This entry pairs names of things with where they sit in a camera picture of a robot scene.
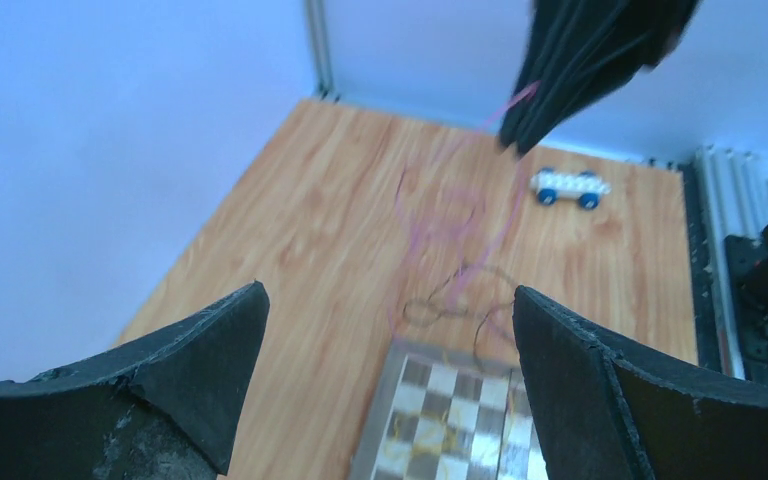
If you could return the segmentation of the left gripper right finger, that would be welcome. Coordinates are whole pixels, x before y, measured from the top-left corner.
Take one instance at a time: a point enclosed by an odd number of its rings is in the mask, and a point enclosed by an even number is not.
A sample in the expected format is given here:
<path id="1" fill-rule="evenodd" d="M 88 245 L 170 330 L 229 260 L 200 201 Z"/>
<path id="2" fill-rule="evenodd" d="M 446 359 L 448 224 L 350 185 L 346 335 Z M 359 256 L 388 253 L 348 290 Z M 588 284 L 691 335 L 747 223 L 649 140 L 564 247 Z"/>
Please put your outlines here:
<path id="1" fill-rule="evenodd" d="M 512 314 L 551 479 L 768 479 L 768 386 L 704 369 L 537 290 Z"/>

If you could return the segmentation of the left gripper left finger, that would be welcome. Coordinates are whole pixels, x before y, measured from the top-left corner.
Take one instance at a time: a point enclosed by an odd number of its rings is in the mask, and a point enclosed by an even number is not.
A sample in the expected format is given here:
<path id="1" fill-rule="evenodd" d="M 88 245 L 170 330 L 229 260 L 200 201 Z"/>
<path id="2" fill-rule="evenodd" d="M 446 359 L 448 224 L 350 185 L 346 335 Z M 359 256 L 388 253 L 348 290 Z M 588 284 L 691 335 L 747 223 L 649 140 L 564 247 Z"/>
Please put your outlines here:
<path id="1" fill-rule="evenodd" d="M 0 381 L 0 479 L 226 474 L 269 309 L 252 282 L 101 354 Z"/>

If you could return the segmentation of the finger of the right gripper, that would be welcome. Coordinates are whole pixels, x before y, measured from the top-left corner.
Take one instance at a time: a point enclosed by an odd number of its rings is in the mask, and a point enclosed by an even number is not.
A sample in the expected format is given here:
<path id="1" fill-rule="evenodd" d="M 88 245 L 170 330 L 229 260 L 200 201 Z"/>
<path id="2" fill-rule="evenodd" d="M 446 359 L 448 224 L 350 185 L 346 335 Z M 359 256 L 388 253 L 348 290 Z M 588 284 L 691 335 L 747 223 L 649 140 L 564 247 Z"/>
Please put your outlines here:
<path id="1" fill-rule="evenodd" d="M 563 121 L 656 68 L 679 44 L 695 0 L 536 1 L 527 52 L 497 134 L 528 153 Z"/>

